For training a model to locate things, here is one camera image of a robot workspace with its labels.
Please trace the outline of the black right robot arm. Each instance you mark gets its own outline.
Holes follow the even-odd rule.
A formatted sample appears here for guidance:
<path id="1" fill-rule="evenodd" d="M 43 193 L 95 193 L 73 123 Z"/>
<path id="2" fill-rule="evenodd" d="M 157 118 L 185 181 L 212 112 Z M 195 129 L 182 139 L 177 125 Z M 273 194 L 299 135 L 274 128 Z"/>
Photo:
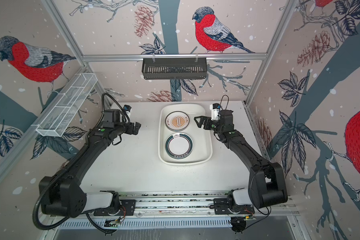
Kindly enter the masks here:
<path id="1" fill-rule="evenodd" d="M 265 159 L 248 144 L 235 129 L 233 111 L 220 110 L 213 117 L 198 116 L 194 120 L 198 128 L 213 131 L 219 142 L 235 153 L 250 173 L 248 192 L 245 194 L 243 189 L 238 189 L 230 194 L 234 204 L 243 205 L 243 197 L 248 197 L 257 209 L 288 201 L 282 166 Z"/>

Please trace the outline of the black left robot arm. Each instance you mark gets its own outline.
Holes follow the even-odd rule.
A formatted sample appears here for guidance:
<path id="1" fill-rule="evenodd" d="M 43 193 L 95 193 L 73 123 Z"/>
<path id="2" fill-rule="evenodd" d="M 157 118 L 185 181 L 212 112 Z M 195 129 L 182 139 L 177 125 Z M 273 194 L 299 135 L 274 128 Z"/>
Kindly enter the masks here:
<path id="1" fill-rule="evenodd" d="M 75 218 L 82 213 L 111 206 L 114 192 L 85 193 L 81 182 L 98 156 L 123 134 L 137 135 L 141 124 L 123 121 L 121 110 L 106 110 L 102 121 L 89 131 L 86 143 L 69 163 L 53 177 L 39 183 L 40 196 L 35 211 L 46 215 Z"/>

